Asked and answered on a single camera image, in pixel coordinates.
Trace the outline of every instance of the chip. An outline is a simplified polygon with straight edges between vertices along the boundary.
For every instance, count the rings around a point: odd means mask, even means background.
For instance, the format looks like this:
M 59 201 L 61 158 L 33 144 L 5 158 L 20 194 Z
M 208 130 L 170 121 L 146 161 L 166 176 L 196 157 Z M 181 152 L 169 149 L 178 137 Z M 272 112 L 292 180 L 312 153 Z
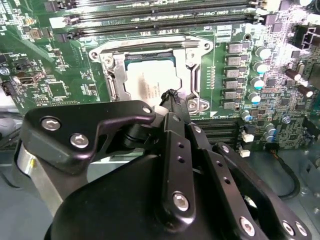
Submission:
M 286 105 L 289 104 L 289 102 L 290 102 L 290 99 L 282 99 L 282 100 L 281 100 L 281 105 L 286 106 Z
M 297 104 L 297 105 L 295 106 L 295 110 L 305 110 L 305 108 L 306 108 L 306 104 L 305 104 L 305 103 L 303 103 L 303 104 Z
M 265 26 L 273 25 L 273 24 L 276 23 L 276 20 L 277 20 L 277 15 L 276 14 L 270 14 L 270 15 L 265 16 L 263 24 Z
M 259 110 L 252 110 L 251 111 L 251 116 L 256 117 L 259 114 Z
M 225 71 L 227 78 L 237 78 L 239 77 L 239 69 L 228 69 Z
M 223 103 L 223 109 L 234 109 L 235 108 L 235 102 L 224 102 Z
M 300 57 L 300 51 L 292 51 L 291 58 L 297 59 Z
M 241 57 L 228 57 L 227 65 L 228 66 L 239 66 L 241 62 Z
M 242 56 L 240 56 L 240 58 L 241 58 L 241 61 L 246 61 L 246 60 L 248 60 L 248 55 L 242 55 Z
M 236 91 L 225 91 L 224 92 L 224 99 L 235 99 L 237 97 Z
M 224 86 L 226 89 L 236 89 L 238 86 L 237 80 L 228 80 L 224 82 Z
M 242 47 L 243 47 L 244 49 L 249 48 L 249 47 L 250 47 L 250 42 L 249 42 L 249 41 L 243 42 L 243 43 L 242 43 Z
M 241 67 L 239 67 L 239 72 L 240 73 L 244 73 L 244 72 L 246 72 L 247 71 L 247 67 L 246 66 L 241 66 Z
M 289 10 L 290 5 L 291 5 L 291 1 L 289 1 L 289 0 L 282 1 L 281 4 L 280 4 L 279 11 L 287 11 L 287 10 Z
M 242 52 L 242 43 L 229 44 L 228 52 L 230 54 L 239 54 Z
M 277 82 L 277 80 L 276 79 L 268 79 L 267 81 L 266 81 L 266 85 L 268 86 L 268 87 L 274 87 L 275 85 L 276 85 L 276 82 Z
M 41 31 L 36 28 L 31 29 L 29 33 L 32 39 L 40 39 L 42 36 Z
M 272 33 L 279 33 L 281 32 L 282 30 L 282 26 L 283 26 L 283 23 L 282 22 L 277 22 L 273 25 L 273 28 L 272 28 Z

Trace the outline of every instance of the capacitor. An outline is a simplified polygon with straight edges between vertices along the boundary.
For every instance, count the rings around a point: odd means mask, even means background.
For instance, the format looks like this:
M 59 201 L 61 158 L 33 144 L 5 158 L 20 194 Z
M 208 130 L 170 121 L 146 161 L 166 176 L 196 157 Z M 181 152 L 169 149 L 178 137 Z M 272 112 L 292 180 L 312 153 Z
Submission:
M 269 48 L 266 48 L 264 46 L 260 46 L 255 50 L 255 55 L 262 60 L 266 60 L 271 56 L 271 50 Z
M 272 123 L 265 126 L 265 130 L 270 136 L 274 136 L 277 133 L 277 129 L 275 129 L 275 126 Z
M 255 70 L 258 74 L 264 74 L 268 71 L 268 66 L 265 65 L 262 61 L 257 61 L 253 65 L 253 70 Z
M 295 81 L 299 81 L 302 77 L 301 74 L 292 69 L 288 69 L 287 71 L 285 71 L 285 75 Z
M 298 86 L 298 91 L 299 91 L 299 93 L 303 94 L 307 98 L 312 97 L 312 95 L 314 94 L 314 92 L 310 88 L 305 87 L 303 85 Z
M 264 81 L 262 81 L 258 76 L 252 78 L 250 84 L 257 90 L 261 90 L 265 85 Z
M 250 113 L 249 113 L 249 111 L 248 110 L 245 110 L 243 113 L 242 113 L 242 119 L 243 119 L 243 121 L 245 121 L 245 122 L 249 122 L 249 121 L 251 121 L 251 115 L 250 115 Z
M 313 0 L 294 0 L 294 3 L 305 7 L 311 4 L 312 1 Z
M 261 97 L 258 95 L 256 92 L 252 92 L 249 94 L 248 99 L 253 103 L 253 104 L 258 104 L 261 101 Z
M 304 65 L 303 63 L 299 63 L 298 66 L 296 67 L 297 73 L 302 75 L 305 71 L 305 67 L 306 65 Z
M 265 133 L 263 134 L 263 136 L 264 136 L 264 139 L 265 139 L 268 143 L 272 143 L 272 142 L 274 141 L 274 139 L 275 139 L 274 136 L 269 135 L 267 132 L 265 132 Z

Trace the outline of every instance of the screw head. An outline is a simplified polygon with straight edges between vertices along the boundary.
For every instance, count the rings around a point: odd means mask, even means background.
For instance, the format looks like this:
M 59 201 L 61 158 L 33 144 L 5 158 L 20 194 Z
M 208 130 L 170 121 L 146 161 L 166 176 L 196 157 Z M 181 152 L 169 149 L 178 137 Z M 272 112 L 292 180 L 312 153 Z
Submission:
M 189 202 L 187 198 L 181 193 L 175 193 L 173 195 L 173 203 L 180 211 L 187 211 L 189 208 Z
M 201 128 L 198 126 L 194 126 L 194 129 L 197 133 L 201 133 Z
M 295 235 L 295 231 L 293 230 L 293 228 L 286 221 L 283 221 L 282 225 L 283 225 L 284 229 L 287 231 L 288 234 L 290 234 L 291 236 Z
M 250 236 L 253 237 L 256 234 L 255 228 L 252 223 L 244 216 L 240 218 L 240 224 L 243 230 Z
M 151 110 L 150 110 L 148 107 L 146 107 L 146 106 L 144 106 L 144 107 L 142 108 L 142 110 L 145 111 L 147 114 L 150 114 L 150 113 L 151 113 Z
M 70 137 L 70 143 L 78 149 L 84 149 L 89 145 L 89 140 L 85 135 L 75 133 Z
M 58 120 L 48 117 L 41 121 L 41 126 L 46 130 L 56 131 L 61 127 L 61 124 Z
M 305 230 L 305 228 L 299 223 L 299 222 L 295 222 L 296 227 L 298 228 L 299 232 L 303 235 L 303 236 L 308 236 L 307 231 Z
M 229 153 L 229 148 L 225 145 L 222 145 L 222 149 L 223 151 L 225 151 L 226 153 Z

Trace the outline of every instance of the white connector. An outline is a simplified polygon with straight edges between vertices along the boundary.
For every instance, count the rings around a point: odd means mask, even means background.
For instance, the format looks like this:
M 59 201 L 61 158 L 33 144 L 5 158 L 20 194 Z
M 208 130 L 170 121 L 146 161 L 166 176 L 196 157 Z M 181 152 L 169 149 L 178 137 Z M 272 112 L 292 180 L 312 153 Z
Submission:
M 242 132 L 242 139 L 245 143 L 252 143 L 255 139 L 255 136 L 252 134 L 247 134 L 245 131 Z

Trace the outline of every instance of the electrolytic capacitor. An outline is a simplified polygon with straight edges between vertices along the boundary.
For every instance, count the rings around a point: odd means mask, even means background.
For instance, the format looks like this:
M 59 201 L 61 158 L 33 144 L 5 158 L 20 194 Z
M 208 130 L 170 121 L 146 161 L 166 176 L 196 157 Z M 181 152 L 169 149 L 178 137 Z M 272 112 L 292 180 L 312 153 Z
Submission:
M 248 95 L 248 99 L 253 103 L 253 104 L 258 104 L 261 101 L 261 97 L 258 95 L 256 92 L 252 92 Z
M 262 81 L 261 78 L 258 76 L 252 78 L 250 84 L 257 90 L 261 90 L 265 85 L 264 81 Z
M 266 48 L 264 46 L 260 46 L 255 50 L 255 55 L 262 60 L 266 60 L 271 56 L 271 50 L 269 48 Z
M 253 70 L 255 70 L 258 74 L 264 74 L 268 71 L 268 66 L 265 65 L 262 61 L 257 61 L 253 65 Z
M 285 75 L 295 81 L 299 81 L 302 77 L 301 74 L 292 69 L 288 69 L 287 71 L 285 71 Z
M 264 139 L 268 142 L 268 143 L 272 143 L 275 139 L 275 137 L 273 135 L 269 135 L 267 132 L 265 132 L 263 134 Z
M 277 133 L 277 129 L 275 128 L 275 126 L 272 123 L 265 126 L 265 130 L 270 136 L 274 136 Z
M 249 113 L 248 110 L 245 110 L 243 113 L 242 113 L 242 119 L 245 121 L 245 122 L 249 122 L 251 121 L 251 115 Z
M 303 94 L 307 98 L 312 97 L 312 95 L 314 94 L 314 92 L 310 88 L 305 87 L 303 85 L 298 86 L 298 91 L 299 93 Z

